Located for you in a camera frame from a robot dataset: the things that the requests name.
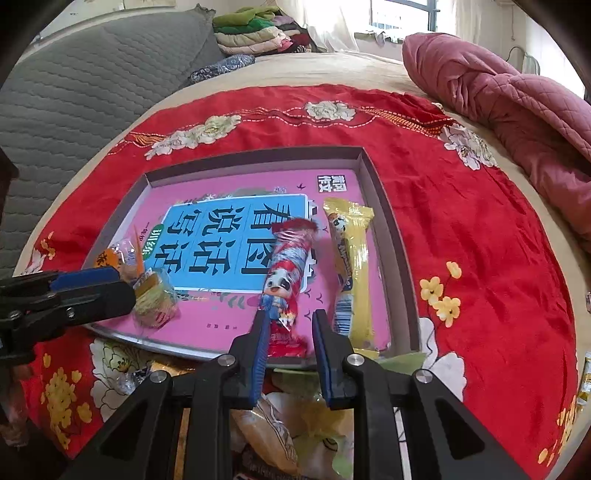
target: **beige sheet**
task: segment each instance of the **beige sheet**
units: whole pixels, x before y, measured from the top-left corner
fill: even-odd
[[[319,85],[321,83],[342,84],[360,89],[379,89],[388,92],[409,92],[419,96],[427,96],[410,80],[404,66],[395,60],[363,53],[284,54],[258,58],[254,65],[176,92],[152,107],[129,129],[141,123],[157,110],[182,105],[216,92],[250,86],[301,86]],[[505,149],[496,140],[494,134],[486,128],[472,124],[459,115],[451,112],[447,113],[457,118],[464,125],[470,125],[475,132],[487,140],[493,149],[500,168],[523,192],[540,217],[569,288],[576,322],[577,358],[580,372],[584,353],[588,349],[591,350],[591,315],[586,310],[584,300],[584,295],[589,291],[591,285],[589,260],[576,244],[570,229],[562,218],[537,194],[521,168],[507,157]],[[59,194],[31,234],[31,238],[21,254],[15,273],[20,273],[26,268],[33,243],[53,212],[127,131],[103,148]],[[583,426],[587,422],[591,423],[591,408],[588,408],[583,417],[575,424],[572,435],[573,444],[575,438],[581,433]],[[562,462],[570,457],[569,449],[566,450],[562,455]]]

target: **blue floral fabric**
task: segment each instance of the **blue floral fabric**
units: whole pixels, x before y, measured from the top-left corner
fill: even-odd
[[[204,67],[199,70],[195,70],[189,76],[189,83],[192,85],[207,79],[212,79],[214,77],[222,75],[223,73],[233,72],[234,70],[238,70],[242,67],[252,65],[253,63],[255,63],[255,57],[253,57],[252,55],[232,55],[231,57],[220,60],[219,62],[214,63],[213,65]]]

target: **blue label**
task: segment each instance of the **blue label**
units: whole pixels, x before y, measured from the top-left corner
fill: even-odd
[[[262,291],[275,244],[271,224],[307,217],[303,194],[236,197],[170,207],[146,268],[182,290]]]

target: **window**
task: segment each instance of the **window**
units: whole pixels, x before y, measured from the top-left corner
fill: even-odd
[[[369,0],[369,23],[393,37],[436,31],[437,0]]]

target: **window frame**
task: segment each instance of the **window frame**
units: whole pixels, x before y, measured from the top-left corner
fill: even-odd
[[[439,10],[437,9],[437,0],[427,0],[427,5],[419,4],[413,2],[412,0],[386,0],[387,2],[392,2],[395,4],[406,5],[407,7],[418,8],[419,10],[423,10],[427,12],[429,15],[427,29],[431,32],[437,31],[437,13]],[[369,0],[369,24],[372,25],[374,23],[374,2],[373,0]]]

